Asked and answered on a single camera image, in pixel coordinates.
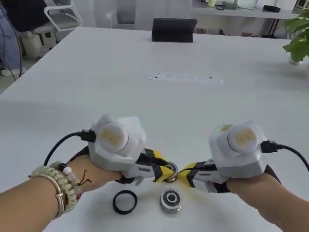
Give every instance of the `cable connector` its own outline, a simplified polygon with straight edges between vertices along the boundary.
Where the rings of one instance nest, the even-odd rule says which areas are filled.
[[[83,141],[94,143],[97,135],[93,130],[82,130],[81,132],[78,132],[78,136]]]
[[[267,140],[261,143],[261,150],[262,153],[275,153],[278,152],[279,148],[276,141]]]

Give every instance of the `white chair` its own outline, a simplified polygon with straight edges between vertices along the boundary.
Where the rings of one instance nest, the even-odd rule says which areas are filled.
[[[54,32],[56,42],[59,43],[58,31],[73,30],[83,25],[83,20],[77,13],[73,0],[53,0],[56,6],[47,6],[44,9],[49,22],[32,31],[34,34]]]

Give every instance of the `metal bearing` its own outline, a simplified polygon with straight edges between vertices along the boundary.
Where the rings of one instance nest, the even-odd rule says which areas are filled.
[[[176,181],[178,175],[178,167],[176,166],[176,164],[174,164],[173,162],[169,162],[169,164],[166,165],[165,167],[171,169],[174,172],[174,174],[171,175],[169,178],[166,178],[164,181],[168,183]]]
[[[161,209],[167,214],[178,213],[182,207],[182,204],[183,197],[175,189],[167,190],[160,196]]]

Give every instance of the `left hand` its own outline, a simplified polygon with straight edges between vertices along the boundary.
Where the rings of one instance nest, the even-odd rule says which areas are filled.
[[[81,185],[82,193],[98,189],[109,181],[120,180],[122,176],[120,172],[106,171],[98,168],[91,163],[89,155],[83,155],[74,159],[68,166],[72,168],[76,178],[80,181],[82,180],[84,171],[87,170],[84,180],[90,179],[92,183],[86,182]]]

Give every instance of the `shelf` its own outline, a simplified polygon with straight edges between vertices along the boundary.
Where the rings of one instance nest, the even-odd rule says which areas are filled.
[[[199,15],[225,15],[251,18],[277,18],[277,19],[291,19],[295,18],[299,13],[291,10],[280,10],[279,13],[264,12],[262,8],[257,9],[242,9],[237,10],[217,10],[215,7],[208,7],[206,3],[193,0],[191,13]]]

